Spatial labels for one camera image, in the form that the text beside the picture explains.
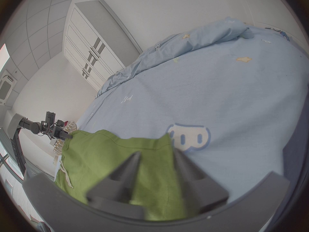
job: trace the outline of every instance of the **folded blanket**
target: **folded blanket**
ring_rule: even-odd
[[[130,203],[144,206],[147,220],[185,217],[168,134],[159,139],[121,139],[106,130],[93,134],[78,130],[72,136],[62,148],[65,171],[59,170],[55,181],[63,191],[87,204],[87,191],[132,153],[140,151],[140,167]]]

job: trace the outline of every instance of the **blue blanket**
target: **blue blanket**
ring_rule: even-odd
[[[77,124],[124,139],[169,133],[231,202],[269,171],[283,173],[308,66],[280,33],[226,18],[143,52],[106,81]]]

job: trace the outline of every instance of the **air conditioner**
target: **air conditioner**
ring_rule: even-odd
[[[5,70],[0,80],[0,105],[5,105],[16,83],[17,80]]]

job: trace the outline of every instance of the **cabinet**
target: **cabinet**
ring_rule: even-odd
[[[138,58],[137,49],[99,1],[76,3],[67,18],[64,55],[96,90]]]

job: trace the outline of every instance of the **white drawstring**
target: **white drawstring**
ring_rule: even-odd
[[[70,178],[69,178],[69,174],[68,174],[68,172],[66,171],[66,169],[64,168],[63,162],[62,162],[61,160],[60,160],[59,162],[60,162],[60,169],[61,169],[61,171],[64,172],[64,173],[66,174],[66,181],[67,181],[69,187],[74,188],[74,187],[72,186],[72,184],[71,184],[71,181],[70,181]]]

